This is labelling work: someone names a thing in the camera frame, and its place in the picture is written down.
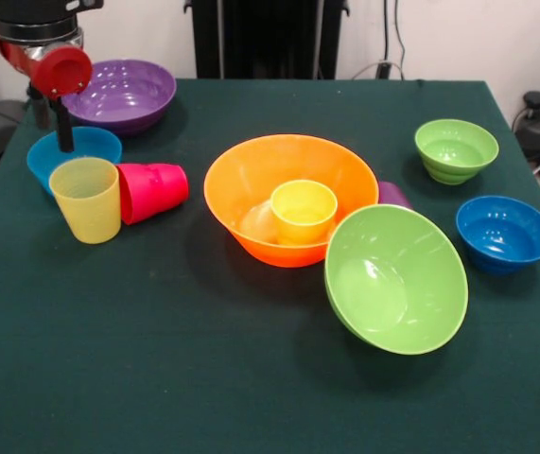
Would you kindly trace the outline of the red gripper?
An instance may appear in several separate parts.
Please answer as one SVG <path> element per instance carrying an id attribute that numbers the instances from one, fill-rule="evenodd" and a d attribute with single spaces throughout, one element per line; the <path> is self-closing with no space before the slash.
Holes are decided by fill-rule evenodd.
<path id="1" fill-rule="evenodd" d="M 47 131 L 51 120 L 47 99 L 54 101 L 57 135 L 62 152 L 74 151 L 70 114 L 61 97 L 81 93 L 89 84 L 93 65 L 81 44 L 55 42 L 42 46 L 11 44 L 0 40 L 1 56 L 29 78 L 27 87 L 36 126 Z"/>

